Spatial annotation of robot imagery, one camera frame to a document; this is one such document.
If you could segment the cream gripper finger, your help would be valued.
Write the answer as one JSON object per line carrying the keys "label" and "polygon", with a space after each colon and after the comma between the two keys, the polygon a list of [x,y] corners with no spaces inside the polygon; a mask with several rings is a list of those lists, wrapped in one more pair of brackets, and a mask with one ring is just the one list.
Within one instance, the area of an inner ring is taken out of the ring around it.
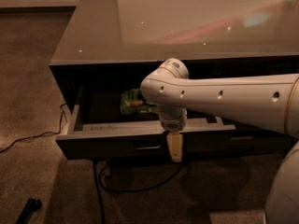
{"label": "cream gripper finger", "polygon": [[173,162],[182,161],[183,136],[180,133],[169,133],[166,136],[169,153]]}

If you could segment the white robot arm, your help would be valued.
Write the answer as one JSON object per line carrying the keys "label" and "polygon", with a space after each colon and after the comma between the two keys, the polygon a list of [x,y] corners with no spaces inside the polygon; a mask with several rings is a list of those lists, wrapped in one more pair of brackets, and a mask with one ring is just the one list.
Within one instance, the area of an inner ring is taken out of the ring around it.
{"label": "white robot arm", "polygon": [[157,105],[165,130],[184,129],[187,110],[230,119],[296,140],[269,192],[263,224],[299,224],[299,75],[190,79],[185,64],[168,59],[140,85]]}

